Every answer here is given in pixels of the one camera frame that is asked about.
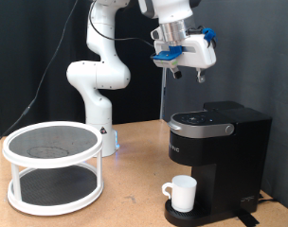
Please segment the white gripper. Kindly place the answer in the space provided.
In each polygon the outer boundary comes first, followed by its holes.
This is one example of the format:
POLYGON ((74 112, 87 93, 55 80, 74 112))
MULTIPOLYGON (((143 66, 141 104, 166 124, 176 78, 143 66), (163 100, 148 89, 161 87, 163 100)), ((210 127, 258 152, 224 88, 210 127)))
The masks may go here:
MULTIPOLYGON (((177 58, 179 66, 197 68, 197 81, 204 83, 205 69, 216 62, 216 55, 212 44, 204 39, 203 34, 190 35, 182 42, 182 54, 177 58)), ((175 67, 171 69, 173 77, 180 79, 181 71, 175 67)))

